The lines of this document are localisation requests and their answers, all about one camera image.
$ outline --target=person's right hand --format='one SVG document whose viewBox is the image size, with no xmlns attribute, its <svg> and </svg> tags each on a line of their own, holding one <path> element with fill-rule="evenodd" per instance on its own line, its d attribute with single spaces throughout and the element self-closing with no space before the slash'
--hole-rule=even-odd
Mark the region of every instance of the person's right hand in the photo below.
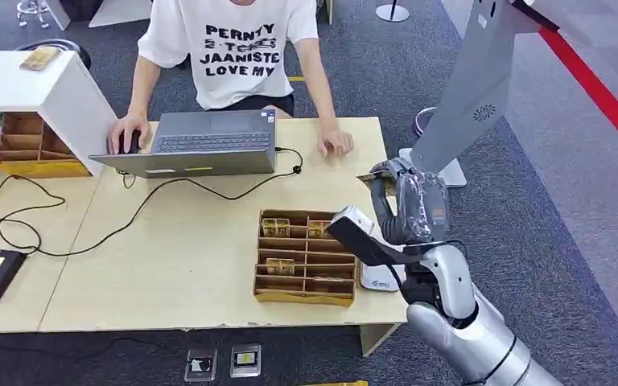
<svg viewBox="0 0 618 386">
<path fill-rule="evenodd" d="M 141 114 L 128 113 L 123 117 L 108 133 L 108 150 L 111 154 L 119 154 L 119 135 L 124 133 L 124 150 L 129 151 L 131 147 L 131 136 L 134 130 L 141 132 L 138 137 L 138 145 L 143 149 L 146 146 L 148 133 L 150 132 L 150 123 L 148 119 Z"/>
</svg>

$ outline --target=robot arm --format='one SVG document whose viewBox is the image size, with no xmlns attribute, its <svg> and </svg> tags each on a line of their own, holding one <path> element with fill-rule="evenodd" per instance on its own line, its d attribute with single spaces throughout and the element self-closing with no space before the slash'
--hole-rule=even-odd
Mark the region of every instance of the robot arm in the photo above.
<svg viewBox="0 0 618 386">
<path fill-rule="evenodd" d="M 529 348 L 472 283 L 465 256 L 443 241 L 448 213 L 443 180 L 400 158 L 376 165 L 372 176 L 383 238 L 405 245 L 403 252 L 371 237 L 373 222 L 356 207 L 338 213 L 328 231 L 364 264 L 390 267 L 409 303 L 406 318 L 422 340 L 447 359 L 465 385 L 561 385 L 532 360 Z M 397 197 L 396 216 L 388 192 Z M 403 283 L 392 265 L 406 267 Z"/>
<path fill-rule="evenodd" d="M 355 207 L 338 213 L 328 231 L 366 265 L 405 265 L 407 280 L 400 290 L 409 304 L 428 303 L 457 322 L 470 317 L 476 305 L 468 263 L 456 247 L 438 241 L 448 212 L 442 179 L 421 173 L 401 158 L 382 162 L 371 173 L 376 176 L 371 199 L 382 236 L 390 244 L 405 245 L 403 253 L 370 237 L 373 224 Z M 396 187 L 396 216 L 386 197 L 391 183 Z"/>
</svg>

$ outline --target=white shelf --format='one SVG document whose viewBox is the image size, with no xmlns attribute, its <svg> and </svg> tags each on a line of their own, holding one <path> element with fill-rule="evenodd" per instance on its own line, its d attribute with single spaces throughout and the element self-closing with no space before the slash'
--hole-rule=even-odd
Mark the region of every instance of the white shelf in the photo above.
<svg viewBox="0 0 618 386">
<path fill-rule="evenodd" d="M 150 18 L 150 0 L 104 0 L 89 23 L 89 28 L 135 22 Z"/>
<path fill-rule="evenodd" d="M 61 52 L 43 71 L 20 69 L 30 54 L 0 51 L 0 112 L 37 111 L 74 56 L 74 52 Z"/>
</svg>

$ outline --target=circular vent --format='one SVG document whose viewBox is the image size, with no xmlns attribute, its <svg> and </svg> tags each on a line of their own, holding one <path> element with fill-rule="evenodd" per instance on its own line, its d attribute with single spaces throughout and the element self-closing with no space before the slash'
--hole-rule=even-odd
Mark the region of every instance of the circular vent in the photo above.
<svg viewBox="0 0 618 386">
<path fill-rule="evenodd" d="M 475 113 L 472 114 L 472 119 L 478 122 L 486 121 L 489 118 L 493 117 L 496 114 L 496 106 L 495 105 L 484 105 L 477 109 Z"/>
</svg>

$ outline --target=printed text on t-shirt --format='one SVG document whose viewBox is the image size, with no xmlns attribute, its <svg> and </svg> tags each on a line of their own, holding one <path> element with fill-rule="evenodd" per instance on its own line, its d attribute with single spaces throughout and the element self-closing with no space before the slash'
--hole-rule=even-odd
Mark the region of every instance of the printed text on t-shirt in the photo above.
<svg viewBox="0 0 618 386">
<path fill-rule="evenodd" d="M 206 53 L 202 64 L 218 64 L 205 67 L 206 76 L 242 75 L 269 76 L 275 67 L 249 66 L 249 63 L 276 64 L 281 60 L 277 49 L 274 24 L 262 24 L 255 31 L 239 31 L 221 27 L 205 26 L 205 33 L 212 38 L 204 40 L 208 50 L 223 52 Z"/>
</svg>

